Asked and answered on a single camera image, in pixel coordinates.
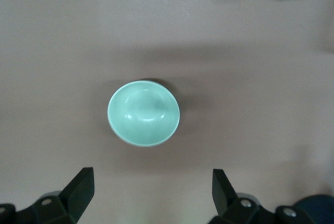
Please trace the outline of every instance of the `mint green bowl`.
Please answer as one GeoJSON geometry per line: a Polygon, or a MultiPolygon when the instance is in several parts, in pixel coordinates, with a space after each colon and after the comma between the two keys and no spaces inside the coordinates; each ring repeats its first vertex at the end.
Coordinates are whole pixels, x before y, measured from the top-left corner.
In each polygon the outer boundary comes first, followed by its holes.
{"type": "Polygon", "coordinates": [[[108,120],[120,139],[134,146],[152,147],[175,133],[180,109],[164,86],[139,80],[114,93],[108,105],[108,120]]]}

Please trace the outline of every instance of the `screw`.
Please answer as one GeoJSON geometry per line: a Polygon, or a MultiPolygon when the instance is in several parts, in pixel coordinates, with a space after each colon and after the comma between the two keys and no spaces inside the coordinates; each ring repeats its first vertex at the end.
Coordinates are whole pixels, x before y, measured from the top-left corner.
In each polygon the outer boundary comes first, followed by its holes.
{"type": "Polygon", "coordinates": [[[283,209],[283,212],[289,217],[296,217],[297,216],[297,213],[291,208],[285,208],[285,209],[283,209]]]}
{"type": "Polygon", "coordinates": [[[51,199],[45,199],[45,200],[43,200],[42,201],[42,206],[45,206],[45,205],[48,205],[48,204],[50,204],[52,202],[52,200],[51,199]]]}
{"type": "Polygon", "coordinates": [[[251,207],[252,206],[251,202],[247,199],[241,200],[241,205],[243,205],[244,207],[251,207]]]}

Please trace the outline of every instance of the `blue object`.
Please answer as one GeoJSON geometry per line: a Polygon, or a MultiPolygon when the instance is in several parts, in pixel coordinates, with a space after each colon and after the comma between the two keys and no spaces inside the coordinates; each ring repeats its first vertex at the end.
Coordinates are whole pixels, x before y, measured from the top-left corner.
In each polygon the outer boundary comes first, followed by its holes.
{"type": "Polygon", "coordinates": [[[174,134],[180,109],[164,86],[139,80],[122,86],[111,97],[108,120],[120,139],[134,146],[152,147],[174,134]]]}
{"type": "Polygon", "coordinates": [[[317,224],[334,223],[334,197],[314,195],[297,202],[295,207],[304,210],[317,224]]]}

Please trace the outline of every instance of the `beige tabletop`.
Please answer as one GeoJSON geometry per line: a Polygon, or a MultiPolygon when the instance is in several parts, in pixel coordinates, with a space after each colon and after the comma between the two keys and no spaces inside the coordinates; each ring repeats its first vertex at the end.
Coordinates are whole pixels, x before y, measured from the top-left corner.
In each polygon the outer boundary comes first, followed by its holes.
{"type": "Polygon", "coordinates": [[[207,223],[213,168],[274,211],[334,189],[334,0],[0,0],[0,202],[94,167],[79,223],[207,223]],[[106,107],[155,79],[181,122],[118,139],[106,107]]]}

